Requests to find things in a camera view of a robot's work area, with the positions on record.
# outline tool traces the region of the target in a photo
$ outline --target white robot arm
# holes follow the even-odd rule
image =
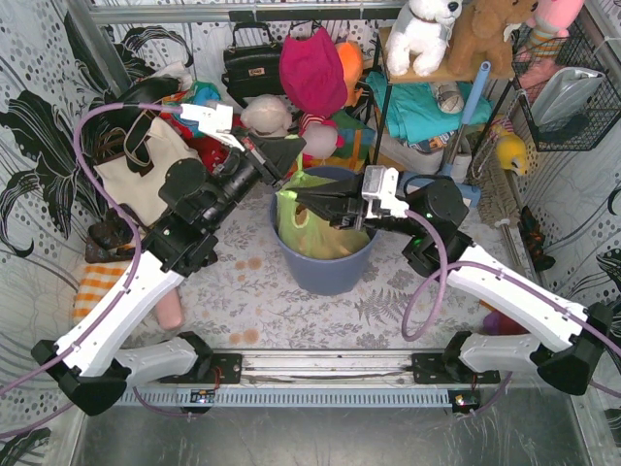
[[[216,261],[214,232],[222,220],[258,181],[278,184],[305,144],[298,139],[261,140],[247,134],[234,137],[222,133],[226,125],[213,114],[215,110],[190,110],[187,117],[211,121],[199,123],[203,132],[233,147],[225,165],[215,176],[193,159],[171,167],[159,191],[169,209],[143,241],[145,251],[133,282],[125,289],[126,277],[122,277],[78,326],[56,342],[41,341],[32,350],[34,358],[43,365],[73,348],[48,372],[65,394],[91,416],[106,411],[127,386],[187,373],[200,379],[209,372],[212,350],[191,333],[142,349],[120,347],[165,293]],[[364,174],[350,181],[298,188],[297,199],[334,226],[365,226],[411,236],[403,254],[412,269],[424,277],[439,269],[438,251],[427,232],[406,217],[406,210],[428,218],[438,229],[449,263],[471,261],[501,270],[499,277],[485,270],[461,267],[449,272],[447,283],[483,299],[531,334],[490,337],[458,332],[442,357],[447,373],[455,380],[471,380],[473,373],[488,370],[537,372],[567,393],[583,393],[603,345],[528,289],[605,334],[611,325],[611,310],[602,305],[586,309],[555,296],[475,245],[458,230],[468,209],[452,180],[435,180],[401,198],[396,196],[398,179],[399,173],[394,169],[369,166]],[[102,317],[120,291],[123,295],[118,304],[75,347],[74,342]]]

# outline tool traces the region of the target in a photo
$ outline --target orange striped cloth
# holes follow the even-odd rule
[[[557,38],[556,32],[547,32],[535,28],[528,36],[526,48],[539,58],[554,58],[559,54],[564,43],[565,39]]]
[[[123,275],[131,261],[87,264],[74,301],[73,321],[79,323],[90,313]]]

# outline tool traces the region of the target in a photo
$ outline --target white bracket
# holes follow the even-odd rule
[[[245,148],[230,131],[233,126],[233,107],[215,103],[215,108],[181,104],[183,119],[198,121],[198,130],[222,144],[244,151]]]
[[[386,168],[380,165],[369,165],[365,169],[365,178],[362,181],[362,198],[369,202],[367,218],[380,218],[374,212],[376,201],[379,208],[389,212],[390,216],[405,218],[409,205],[397,199],[397,184],[399,172],[395,168]]]

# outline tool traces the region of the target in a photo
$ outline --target bag handle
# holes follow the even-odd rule
[[[291,35],[291,31],[293,29],[295,29],[298,26],[301,26],[302,24],[306,24],[307,22],[311,22],[312,23],[312,27],[310,28],[310,33],[311,34],[315,30],[317,30],[317,29],[319,29],[321,27],[321,23],[319,21],[317,21],[316,19],[307,19],[306,21],[292,22],[291,25],[289,26],[289,35]]]
[[[238,32],[240,29],[263,29],[265,32],[268,33],[268,41],[270,42],[270,44],[273,44],[275,42],[274,38],[272,37],[272,33],[270,32],[270,27],[265,22],[240,22],[235,24],[235,27],[233,27],[233,44],[231,45],[232,49],[237,46],[237,37],[235,33]]]

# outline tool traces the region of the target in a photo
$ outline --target orange plush toy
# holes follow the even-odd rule
[[[341,42],[337,44],[337,52],[343,65],[343,79],[347,86],[347,101],[344,106],[353,107],[362,94],[362,88],[356,89],[363,70],[362,51],[355,42]]]
[[[482,52],[492,64],[492,75],[510,73],[513,54],[506,31],[530,18],[537,4],[537,0],[474,0],[455,21],[448,70],[463,75],[471,68],[473,55]]]

